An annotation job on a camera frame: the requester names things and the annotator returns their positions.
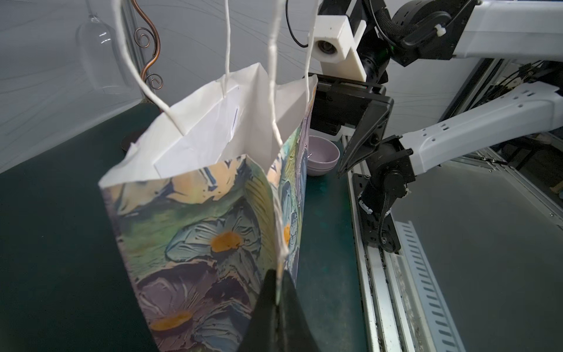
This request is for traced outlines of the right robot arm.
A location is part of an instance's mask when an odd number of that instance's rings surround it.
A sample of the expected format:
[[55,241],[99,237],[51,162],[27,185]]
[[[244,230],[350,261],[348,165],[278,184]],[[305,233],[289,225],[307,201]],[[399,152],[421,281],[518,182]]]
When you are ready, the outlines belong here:
[[[353,134],[340,158],[353,176],[365,243],[400,250],[391,207],[432,168],[482,148],[562,126],[561,1],[409,1],[390,14],[384,1],[322,1],[308,48],[320,62],[313,129]],[[436,124],[385,136],[394,102],[387,67],[418,60],[518,60],[492,88],[466,88]]]

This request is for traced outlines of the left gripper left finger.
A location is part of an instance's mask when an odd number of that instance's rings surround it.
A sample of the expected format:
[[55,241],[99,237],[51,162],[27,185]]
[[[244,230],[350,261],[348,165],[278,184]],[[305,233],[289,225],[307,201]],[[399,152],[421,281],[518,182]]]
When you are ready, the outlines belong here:
[[277,349],[276,281],[276,271],[269,270],[238,352],[271,352]]

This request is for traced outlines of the floral paper bag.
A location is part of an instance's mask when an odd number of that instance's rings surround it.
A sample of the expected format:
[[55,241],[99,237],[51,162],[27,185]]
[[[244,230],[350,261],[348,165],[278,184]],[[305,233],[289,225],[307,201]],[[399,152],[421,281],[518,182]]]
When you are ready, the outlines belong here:
[[297,276],[309,125],[318,78],[277,84],[268,66],[224,75],[160,114],[99,181],[121,257],[160,351],[235,351],[265,280]]

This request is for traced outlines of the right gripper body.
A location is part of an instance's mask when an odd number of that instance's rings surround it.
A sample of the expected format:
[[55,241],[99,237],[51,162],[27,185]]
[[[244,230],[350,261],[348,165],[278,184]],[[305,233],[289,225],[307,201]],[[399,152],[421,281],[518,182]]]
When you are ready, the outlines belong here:
[[371,105],[392,110],[394,100],[380,84],[319,75],[310,127],[337,135],[341,127],[356,127]]

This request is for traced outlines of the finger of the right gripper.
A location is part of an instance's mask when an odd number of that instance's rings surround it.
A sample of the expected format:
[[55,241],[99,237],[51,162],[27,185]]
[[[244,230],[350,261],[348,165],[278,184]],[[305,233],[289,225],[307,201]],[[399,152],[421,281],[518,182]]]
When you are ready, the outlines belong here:
[[340,158],[338,176],[343,176],[378,150],[393,105],[392,98],[373,100],[368,104]]

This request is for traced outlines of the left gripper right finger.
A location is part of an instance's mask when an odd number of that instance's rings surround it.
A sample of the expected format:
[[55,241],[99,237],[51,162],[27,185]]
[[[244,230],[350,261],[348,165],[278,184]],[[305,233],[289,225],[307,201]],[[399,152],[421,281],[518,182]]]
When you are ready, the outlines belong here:
[[319,351],[289,271],[284,271],[281,283],[278,306],[278,351]]

